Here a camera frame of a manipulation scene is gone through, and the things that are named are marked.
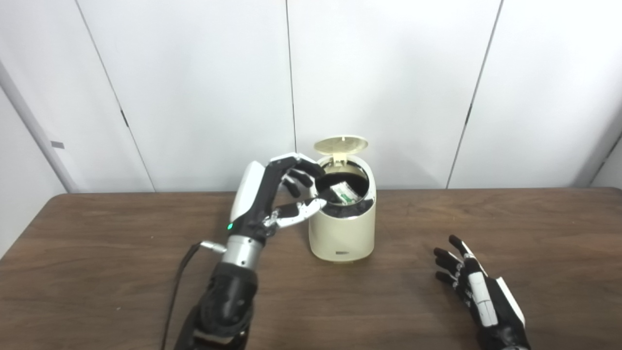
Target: black robotic finger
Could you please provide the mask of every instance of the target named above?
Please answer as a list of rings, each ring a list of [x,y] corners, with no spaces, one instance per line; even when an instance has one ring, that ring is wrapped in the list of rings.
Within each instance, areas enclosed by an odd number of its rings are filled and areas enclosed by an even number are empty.
[[[316,162],[305,158],[301,158],[298,164],[294,166],[294,169],[300,170],[311,177],[320,177],[325,174],[324,168]]]
[[[451,262],[452,264],[456,266],[462,263],[462,260],[460,260],[454,254],[446,251],[445,249],[434,248],[434,255],[436,255],[437,258]]]
[[[293,181],[285,178],[283,179],[283,185],[285,185],[289,193],[292,194],[292,197],[294,198],[300,197],[300,189],[298,189],[298,186],[296,186],[296,184]]]
[[[453,286],[453,284],[458,281],[455,277],[445,272],[436,271],[436,274],[434,276],[436,277],[437,280],[443,283],[446,283],[450,286]]]
[[[473,252],[471,252],[471,250],[467,247],[467,245],[462,241],[462,239],[459,239],[458,237],[451,235],[449,236],[449,243],[451,243],[454,247],[456,247],[456,249],[458,249],[458,251],[460,252],[460,255],[462,255],[463,257],[467,258],[467,257],[475,257],[473,255]]]
[[[458,272],[457,264],[454,264],[451,261],[448,261],[442,258],[436,258],[435,261],[436,261],[436,265],[449,271],[449,274],[451,274],[452,276],[455,276],[456,272]]]
[[[313,186],[313,180],[311,180],[309,175],[303,173],[302,171],[291,169],[287,175],[300,181],[300,183],[307,188]]]

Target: black forearm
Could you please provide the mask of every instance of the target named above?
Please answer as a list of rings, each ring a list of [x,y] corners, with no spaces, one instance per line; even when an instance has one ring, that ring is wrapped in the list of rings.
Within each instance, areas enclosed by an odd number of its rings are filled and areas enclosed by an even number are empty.
[[[218,263],[199,302],[203,331],[226,338],[247,328],[253,316],[257,287],[254,271],[230,263]]]

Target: silver robotic finger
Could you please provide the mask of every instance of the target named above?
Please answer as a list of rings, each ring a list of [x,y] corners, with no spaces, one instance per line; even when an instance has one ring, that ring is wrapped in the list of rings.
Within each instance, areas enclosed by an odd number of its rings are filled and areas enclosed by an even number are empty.
[[[296,209],[298,213],[296,215],[289,214],[287,217],[279,217],[277,216],[273,222],[264,223],[266,224],[276,224],[278,228],[287,227],[291,225],[298,224],[299,222],[303,222],[307,220],[309,217],[313,216],[315,213],[320,211],[328,202],[325,199],[314,198],[308,199],[306,201],[295,203]],[[281,211],[280,207],[276,207],[275,211]],[[284,212],[292,212],[292,208],[287,208],[287,210],[283,210]]]

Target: robotic hand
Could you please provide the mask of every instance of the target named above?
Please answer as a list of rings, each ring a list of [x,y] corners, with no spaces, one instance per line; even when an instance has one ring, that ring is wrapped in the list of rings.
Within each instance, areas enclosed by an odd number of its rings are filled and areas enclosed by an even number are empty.
[[[449,284],[468,307],[479,327],[477,341],[482,350],[531,349],[525,334],[525,317],[508,286],[499,277],[488,277],[473,252],[458,237],[449,236],[464,260],[434,248],[436,264],[447,271],[436,278]]]
[[[315,161],[299,153],[273,158],[264,167],[248,165],[236,194],[226,247],[204,241],[200,245],[222,253],[207,290],[182,326],[175,350],[235,349],[246,347],[257,292],[255,273],[266,239],[281,227],[308,219],[327,204],[332,192],[272,208],[283,183],[294,197],[300,191],[293,179],[310,187],[324,174]]]

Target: silver connector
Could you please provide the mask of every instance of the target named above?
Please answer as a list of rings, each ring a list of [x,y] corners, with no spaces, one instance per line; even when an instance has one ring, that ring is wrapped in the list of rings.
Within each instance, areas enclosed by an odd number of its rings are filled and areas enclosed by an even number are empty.
[[[214,243],[209,240],[204,240],[201,242],[201,247],[207,248],[212,252],[216,252],[219,254],[224,254],[227,251],[227,247],[222,244]]]
[[[263,248],[263,244],[252,238],[231,235],[227,240],[227,251],[221,261],[255,270],[259,262],[259,254]]]

